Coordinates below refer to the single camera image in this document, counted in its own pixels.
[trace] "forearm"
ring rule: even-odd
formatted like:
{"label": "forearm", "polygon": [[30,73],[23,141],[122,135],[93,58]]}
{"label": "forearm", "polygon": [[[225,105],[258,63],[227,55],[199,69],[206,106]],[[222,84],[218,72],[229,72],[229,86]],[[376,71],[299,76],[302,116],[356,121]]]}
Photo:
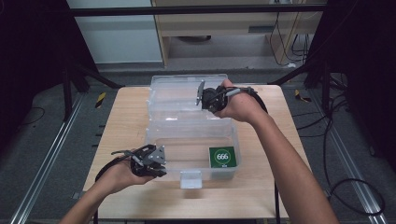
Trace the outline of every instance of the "forearm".
{"label": "forearm", "polygon": [[337,223],[318,181],[274,120],[266,113],[260,113],[252,126],[260,138],[293,223]]}
{"label": "forearm", "polygon": [[89,223],[99,205],[107,196],[93,185],[61,220],[61,224]]}

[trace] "wooden table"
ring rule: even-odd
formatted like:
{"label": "wooden table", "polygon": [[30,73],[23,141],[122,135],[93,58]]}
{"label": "wooden table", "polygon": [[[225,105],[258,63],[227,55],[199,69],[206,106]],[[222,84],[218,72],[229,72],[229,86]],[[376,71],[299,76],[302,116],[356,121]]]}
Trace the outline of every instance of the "wooden table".
{"label": "wooden table", "polygon": [[[278,86],[252,86],[266,103],[280,130],[307,158],[282,90]],[[84,190],[99,170],[114,156],[110,152],[144,145],[149,124],[146,100],[149,87],[119,90]],[[99,208],[99,218],[186,219],[186,218],[271,218],[275,217],[274,179],[254,130],[235,121],[242,163],[231,180],[204,181],[202,189],[180,189],[177,181],[150,181],[108,196]],[[287,217],[283,204],[280,215]]]}

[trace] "aluminum rail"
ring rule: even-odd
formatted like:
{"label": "aluminum rail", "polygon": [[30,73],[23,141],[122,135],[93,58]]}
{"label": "aluminum rail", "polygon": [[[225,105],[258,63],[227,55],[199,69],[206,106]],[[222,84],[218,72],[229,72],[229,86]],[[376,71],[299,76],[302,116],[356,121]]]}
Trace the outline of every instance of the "aluminum rail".
{"label": "aluminum rail", "polygon": [[77,98],[73,106],[74,107],[73,113],[71,114],[70,118],[62,124],[61,129],[56,135],[52,143],[52,146],[50,147],[49,152],[47,153],[46,158],[44,159],[40,169],[35,175],[35,179],[33,180],[30,188],[27,190],[25,196],[23,197],[23,200],[19,205],[17,211],[12,216],[10,220],[11,224],[23,224],[29,217],[32,208],[35,205],[35,201],[38,197],[38,194],[42,190],[47,180],[47,177],[50,174],[52,165],[53,163],[55,163],[56,158],[64,144],[64,140],[73,125],[73,122],[78,114],[79,109],[81,108],[81,104],[85,94],[81,93],[78,96],[79,97]]}
{"label": "aluminum rail", "polygon": [[[324,116],[317,94],[312,90],[308,90],[308,91],[312,97],[312,100],[316,104],[319,112],[321,113],[322,116]],[[356,162],[354,162],[354,160],[348,153],[347,147],[344,145],[344,142],[341,136],[339,135],[339,133],[337,132],[335,125],[332,126],[332,128],[329,131],[329,134],[332,139],[332,143],[334,145],[335,151],[337,152],[337,155],[340,158],[341,163],[343,163],[344,169],[346,170],[346,174],[348,175],[348,177],[364,180],[358,165],[356,164]],[[361,183],[352,183],[352,185],[361,201],[364,210],[367,213],[375,213],[380,210],[380,207],[375,199],[374,194],[372,193],[370,188],[367,187],[367,185],[363,185]],[[369,216],[369,219],[373,224],[388,223],[384,214],[375,217]]]}

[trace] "white cabinet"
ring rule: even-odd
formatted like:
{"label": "white cabinet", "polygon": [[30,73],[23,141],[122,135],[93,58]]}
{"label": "white cabinet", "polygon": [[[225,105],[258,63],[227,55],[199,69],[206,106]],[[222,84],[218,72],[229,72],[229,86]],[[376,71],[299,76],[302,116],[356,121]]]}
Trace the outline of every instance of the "white cabinet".
{"label": "white cabinet", "polygon": [[[149,0],[67,0],[71,8],[150,7]],[[97,64],[161,63],[153,16],[76,17]]]}

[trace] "finger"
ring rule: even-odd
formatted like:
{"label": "finger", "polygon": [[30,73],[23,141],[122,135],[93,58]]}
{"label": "finger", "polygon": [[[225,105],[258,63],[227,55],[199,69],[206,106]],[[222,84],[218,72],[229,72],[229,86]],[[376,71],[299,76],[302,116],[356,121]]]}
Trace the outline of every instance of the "finger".
{"label": "finger", "polygon": [[214,115],[221,119],[228,118],[226,110],[227,110],[227,108],[224,108],[220,111],[217,111]]}
{"label": "finger", "polygon": [[221,86],[228,88],[228,87],[233,87],[233,83],[230,81],[230,79],[226,78],[223,80],[221,83]]}
{"label": "finger", "polygon": [[139,181],[136,184],[139,184],[139,185],[144,185],[147,182],[149,182],[150,180],[154,179],[154,177],[151,175],[139,176],[138,178],[139,178]]}

